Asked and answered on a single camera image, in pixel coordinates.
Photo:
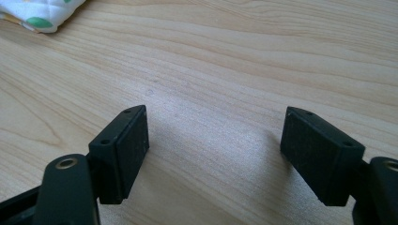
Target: black plastic part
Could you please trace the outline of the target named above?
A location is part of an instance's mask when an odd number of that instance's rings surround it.
[[[369,189],[381,224],[398,224],[398,160],[388,157],[372,158]]]
[[[38,189],[35,187],[0,203],[0,224],[28,225],[35,214]]]
[[[100,203],[127,199],[149,148],[146,108],[121,112],[90,144],[87,158]]]
[[[362,161],[357,169],[352,172],[348,183],[350,186],[350,195],[355,200],[361,202],[361,205],[374,204],[371,192],[369,191],[369,164]]]
[[[375,205],[362,201],[355,202],[352,210],[352,219],[355,225],[378,225],[380,219],[375,210]]]
[[[312,112],[288,107],[281,152],[327,206],[345,206],[365,147]]]
[[[85,156],[60,157],[46,167],[33,224],[100,224]]]

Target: light wooden surface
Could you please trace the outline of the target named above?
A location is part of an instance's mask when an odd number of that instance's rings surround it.
[[[90,0],[56,34],[0,22],[0,201],[145,104],[150,150],[102,224],[351,224],[279,151],[288,105],[398,158],[398,2]]]

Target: white fabric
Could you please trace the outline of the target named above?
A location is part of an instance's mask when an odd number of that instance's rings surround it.
[[[37,32],[52,33],[83,2],[84,0],[0,0],[0,19],[19,23]]]

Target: screw hole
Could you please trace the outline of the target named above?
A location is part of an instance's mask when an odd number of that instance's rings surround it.
[[[395,172],[398,172],[398,163],[394,162],[394,161],[385,161],[384,164],[386,164],[386,166],[390,169],[393,170]]]
[[[343,144],[348,147],[352,147],[353,145],[352,142],[343,142]]]
[[[102,140],[100,141],[100,144],[108,144],[110,141],[109,140]]]
[[[75,157],[65,158],[58,163],[56,163],[55,168],[58,170],[65,170],[77,164],[77,159]]]

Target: cloth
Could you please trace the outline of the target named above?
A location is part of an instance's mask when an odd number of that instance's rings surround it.
[[[53,33],[85,0],[0,0],[0,19]]]

